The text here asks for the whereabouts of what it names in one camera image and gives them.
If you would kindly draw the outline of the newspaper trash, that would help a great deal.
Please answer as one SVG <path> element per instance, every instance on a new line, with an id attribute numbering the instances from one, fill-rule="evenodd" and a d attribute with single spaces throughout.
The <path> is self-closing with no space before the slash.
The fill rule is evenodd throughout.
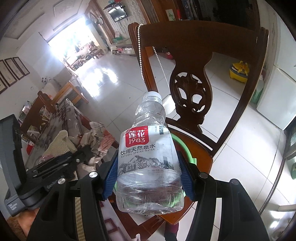
<path id="1" fill-rule="evenodd" d="M 74 153 L 78 148 L 88 146 L 91 151 L 91 157 L 87 158 L 84 163 L 88 166 L 99 164 L 106 156 L 109 148 L 115 142 L 113 135 L 106 129 L 104 124 L 91 121 L 90 130 L 83 135 L 76 137 L 64 137 L 62 140 L 66 143 L 67 148 Z"/>

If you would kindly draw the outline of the clear plastic water bottle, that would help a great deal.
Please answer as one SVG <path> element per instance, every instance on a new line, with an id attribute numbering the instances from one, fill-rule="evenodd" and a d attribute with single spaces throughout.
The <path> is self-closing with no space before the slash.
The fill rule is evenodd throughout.
<path id="1" fill-rule="evenodd" d="M 168 214 L 184 207 L 181 168 L 158 92 L 144 94 L 120 136 L 116 203 L 122 212 Z"/>

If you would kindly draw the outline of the green rimmed trash bin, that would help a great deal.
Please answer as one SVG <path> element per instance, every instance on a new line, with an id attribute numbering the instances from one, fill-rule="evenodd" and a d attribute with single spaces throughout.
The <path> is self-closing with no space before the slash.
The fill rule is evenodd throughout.
<path id="1" fill-rule="evenodd" d="M 171 137 L 173 140 L 175 140 L 180 146 L 181 148 L 185 151 L 186 156 L 188 158 L 189 163 L 195 164 L 197 166 L 197 159 L 193 158 L 191 155 L 191 152 L 189 150 L 189 148 L 187 147 L 187 145 L 176 135 L 174 135 L 173 133 L 171 133 Z"/>

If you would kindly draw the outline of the grey patterned table cover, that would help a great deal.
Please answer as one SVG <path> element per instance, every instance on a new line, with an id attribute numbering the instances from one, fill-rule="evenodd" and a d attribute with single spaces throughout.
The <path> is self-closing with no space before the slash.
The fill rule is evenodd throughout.
<path id="1" fill-rule="evenodd" d="M 89 118 L 81 113 L 69 99 L 64 100 L 56 112 L 52 114 L 49 123 L 37 138 L 25 167 L 30 169 L 37 165 L 41 156 L 60 131 L 65 130 L 69 136 L 76 137 L 90 129 L 89 123 Z"/>

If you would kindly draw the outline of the wooden sofa bench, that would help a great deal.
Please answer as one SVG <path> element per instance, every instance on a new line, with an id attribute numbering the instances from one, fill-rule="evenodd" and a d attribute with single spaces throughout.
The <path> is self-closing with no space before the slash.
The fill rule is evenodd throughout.
<path id="1" fill-rule="evenodd" d="M 45 107 L 45 109 L 49 113 L 55 113 L 57 110 L 57 106 L 62 103 L 62 100 L 66 97 L 66 93 L 72 90 L 76 93 L 74 99 L 71 100 L 73 104 L 77 104 L 80 100 L 83 100 L 85 103 L 89 103 L 86 97 L 83 95 L 82 91 L 80 91 L 77 87 L 75 87 L 70 81 L 68 81 L 54 96 L 53 99 L 43 93 L 42 91 L 38 92 L 38 96 L 35 99 L 34 103 L 31 105 L 26 117 L 24 118 L 21 124 L 21 134 L 25 137 L 25 139 L 35 143 L 37 138 L 33 137 L 32 134 L 29 133 L 29 129 L 31 126 L 34 126 L 37 131 L 40 131 L 41 126 L 44 126 L 46 121 L 43 120 L 42 115 L 40 114 L 40 110 Z"/>

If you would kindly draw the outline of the dark wooden carved chair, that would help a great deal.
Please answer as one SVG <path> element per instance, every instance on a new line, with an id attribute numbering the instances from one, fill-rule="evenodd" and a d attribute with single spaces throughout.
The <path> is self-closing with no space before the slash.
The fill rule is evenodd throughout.
<path id="1" fill-rule="evenodd" d="M 214 155 L 232 133 L 254 93 L 266 56 L 268 30 L 261 28 L 253 31 L 209 21 L 172 21 L 148 25 L 132 23 L 128 31 L 147 92 L 158 92 L 147 48 L 165 47 L 172 54 L 176 65 L 170 76 L 169 89 L 179 119 L 165 117 L 165 124 L 170 133 L 187 145 L 192 157 L 197 159 L 199 171 L 209 174 Z M 205 71 L 213 53 L 244 60 L 251 66 L 243 94 L 218 141 L 213 141 L 201 130 L 213 99 Z M 151 215 L 158 224 L 167 221 L 173 225 L 187 212 L 187 201 L 196 202 L 191 201 L 184 191 L 182 210 Z M 140 226 L 131 218 L 132 213 L 122 212 L 118 208 L 116 212 L 129 233 L 135 234 L 140 230 Z"/>

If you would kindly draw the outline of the yellow toy potty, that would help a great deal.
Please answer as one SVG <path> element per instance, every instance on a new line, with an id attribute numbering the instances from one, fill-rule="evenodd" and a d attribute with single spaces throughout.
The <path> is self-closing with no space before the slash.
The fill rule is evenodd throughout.
<path id="1" fill-rule="evenodd" d="M 230 78 L 242 83 L 247 82 L 249 72 L 248 64 L 243 61 L 233 63 L 229 68 Z"/>

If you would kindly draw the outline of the framed wall pictures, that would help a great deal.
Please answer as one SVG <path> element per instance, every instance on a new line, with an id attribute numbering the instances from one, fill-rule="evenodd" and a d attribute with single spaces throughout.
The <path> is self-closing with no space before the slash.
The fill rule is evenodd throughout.
<path id="1" fill-rule="evenodd" d="M 24 65 L 19 57 L 12 57 L 0 60 L 0 93 L 3 93 L 9 87 L 19 80 L 28 76 L 30 71 Z"/>

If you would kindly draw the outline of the wall mounted television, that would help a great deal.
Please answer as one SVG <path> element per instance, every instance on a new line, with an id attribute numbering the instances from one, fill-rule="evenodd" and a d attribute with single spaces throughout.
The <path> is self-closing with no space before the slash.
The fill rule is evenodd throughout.
<path id="1" fill-rule="evenodd" d="M 104 10 L 107 10 L 109 15 L 111 16 L 112 20 L 116 23 L 128 17 L 125 6 L 122 5 L 120 2 L 111 3 L 107 5 Z"/>

